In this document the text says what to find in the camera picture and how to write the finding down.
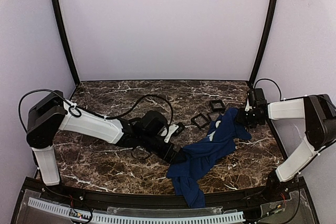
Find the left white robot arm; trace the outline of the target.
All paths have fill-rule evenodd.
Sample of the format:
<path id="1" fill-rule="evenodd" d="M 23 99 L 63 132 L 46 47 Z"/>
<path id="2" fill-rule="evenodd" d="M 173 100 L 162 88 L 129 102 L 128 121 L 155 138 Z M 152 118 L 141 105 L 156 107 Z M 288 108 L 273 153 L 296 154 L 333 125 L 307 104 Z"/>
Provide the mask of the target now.
<path id="1" fill-rule="evenodd" d="M 31 147 L 42 181 L 46 186 L 60 184 L 53 140 L 58 131 L 98 138 L 119 147 L 141 147 L 169 164 L 186 160 L 182 149 L 170 142 L 182 131 L 163 114 L 150 110 L 143 117 L 125 120 L 124 115 L 106 116 L 77 106 L 59 90 L 48 95 L 28 112 L 26 141 Z"/>

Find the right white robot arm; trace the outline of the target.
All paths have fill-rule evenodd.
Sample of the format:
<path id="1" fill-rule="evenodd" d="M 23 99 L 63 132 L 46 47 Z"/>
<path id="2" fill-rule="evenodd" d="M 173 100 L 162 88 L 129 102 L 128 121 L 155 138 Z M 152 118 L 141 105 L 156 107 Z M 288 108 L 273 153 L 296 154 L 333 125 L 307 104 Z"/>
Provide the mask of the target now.
<path id="1" fill-rule="evenodd" d="M 291 125 L 290 132 L 297 140 L 296 148 L 285 161 L 272 170 L 259 196 L 267 201 L 275 200 L 289 182 L 298 175 L 323 150 L 335 143 L 335 104 L 327 94 L 311 94 L 302 97 L 268 103 L 261 89 L 248 92 L 246 105 L 238 109 L 235 121 L 248 129 L 267 122 L 301 121 L 301 126 Z"/>

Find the navy blue t-shirt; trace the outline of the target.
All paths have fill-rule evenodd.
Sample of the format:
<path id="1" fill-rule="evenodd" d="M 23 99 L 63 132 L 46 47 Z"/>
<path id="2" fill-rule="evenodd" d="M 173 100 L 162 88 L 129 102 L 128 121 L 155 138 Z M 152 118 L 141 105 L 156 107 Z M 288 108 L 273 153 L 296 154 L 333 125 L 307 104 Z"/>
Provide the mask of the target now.
<path id="1" fill-rule="evenodd" d="M 166 177 L 172 180 L 177 196 L 182 195 L 190 208 L 204 208 L 205 196 L 197 181 L 204 177 L 216 162 L 236 150 L 234 139 L 250 140 L 251 134 L 235 122 L 237 108 L 229 108 L 210 124 L 207 135 L 200 141 L 182 148 L 186 161 L 172 164 Z"/>

